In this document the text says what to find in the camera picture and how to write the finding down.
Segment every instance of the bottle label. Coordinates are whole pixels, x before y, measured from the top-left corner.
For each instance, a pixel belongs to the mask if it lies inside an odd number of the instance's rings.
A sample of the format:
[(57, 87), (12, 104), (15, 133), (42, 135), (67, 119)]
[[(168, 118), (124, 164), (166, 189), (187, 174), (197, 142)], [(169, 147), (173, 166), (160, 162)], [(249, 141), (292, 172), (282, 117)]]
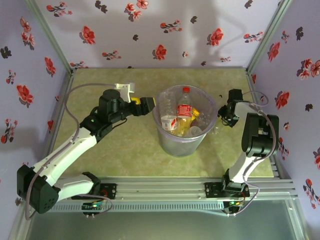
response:
[(182, 104), (178, 106), (178, 117), (190, 117), (192, 116), (192, 106)]
[(178, 127), (177, 117), (175, 116), (163, 116), (161, 118), (162, 128), (166, 131), (176, 130)]

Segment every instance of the floral wallpaper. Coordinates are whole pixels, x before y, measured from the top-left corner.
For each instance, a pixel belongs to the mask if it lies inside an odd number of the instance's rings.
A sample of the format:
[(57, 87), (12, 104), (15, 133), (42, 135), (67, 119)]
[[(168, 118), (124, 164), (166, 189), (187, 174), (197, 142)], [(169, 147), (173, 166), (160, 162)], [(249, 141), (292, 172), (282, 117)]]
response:
[(293, 1), (252, 72), (280, 120), (278, 157), (298, 191), (310, 239), (320, 236), (320, 1)]
[(211, 68), (247, 67), (280, 0), (33, 1), (72, 68)]
[(17, 170), (43, 157), (66, 70), (23, 1), (1, 1), (0, 22), (0, 240), (7, 240), (21, 203)]

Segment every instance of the plastic bucket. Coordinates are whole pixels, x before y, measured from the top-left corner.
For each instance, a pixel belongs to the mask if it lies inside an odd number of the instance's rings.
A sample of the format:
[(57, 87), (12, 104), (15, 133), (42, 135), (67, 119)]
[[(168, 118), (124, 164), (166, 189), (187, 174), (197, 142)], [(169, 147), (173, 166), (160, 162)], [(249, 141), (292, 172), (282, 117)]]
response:
[(159, 95), (156, 97), (156, 106), (152, 111), (153, 119), (156, 123), (159, 143), (162, 149), (174, 157), (184, 157), (193, 154), (206, 134), (214, 127), (217, 117), (218, 109), (214, 99), (205, 91), (189, 85), (172, 86), (164, 90), (174, 92), (176, 101), (178, 101), (183, 93), (183, 87), (190, 88), (190, 97), (193, 107), (200, 113), (204, 112), (211, 119), (206, 128), (199, 134), (193, 137), (179, 137), (166, 132), (161, 125), (160, 111), (159, 111)]

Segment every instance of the plastic bottle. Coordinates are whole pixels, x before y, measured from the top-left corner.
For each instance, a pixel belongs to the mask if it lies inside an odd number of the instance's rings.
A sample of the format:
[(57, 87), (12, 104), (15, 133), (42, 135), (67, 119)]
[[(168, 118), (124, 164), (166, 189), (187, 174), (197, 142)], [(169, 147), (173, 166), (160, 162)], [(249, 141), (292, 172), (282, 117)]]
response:
[(192, 138), (202, 133), (202, 129), (198, 126), (191, 126), (185, 137)]
[(158, 104), (162, 128), (172, 135), (177, 135), (178, 119), (175, 94), (170, 91), (160, 93)]
[(178, 136), (183, 137), (190, 129), (192, 119), (192, 102), (190, 88), (184, 87), (182, 97), (178, 101)]
[(210, 122), (210, 116), (208, 116), (204, 112), (198, 112), (197, 110), (192, 109), (192, 122), (190, 125), (191, 127), (197, 126), (202, 130), (205, 130), (206, 127), (209, 126)]

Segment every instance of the yellow liquid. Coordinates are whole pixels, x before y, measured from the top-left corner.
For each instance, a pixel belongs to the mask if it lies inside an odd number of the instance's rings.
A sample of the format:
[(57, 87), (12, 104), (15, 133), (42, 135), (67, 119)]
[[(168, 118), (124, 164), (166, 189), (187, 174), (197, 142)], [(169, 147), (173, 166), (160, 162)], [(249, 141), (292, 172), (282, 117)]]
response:
[(180, 118), (178, 117), (178, 136), (184, 136), (190, 129), (191, 117), (188, 118)]
[(172, 131), (167, 131), (168, 133), (177, 136), (178, 135), (178, 128)]

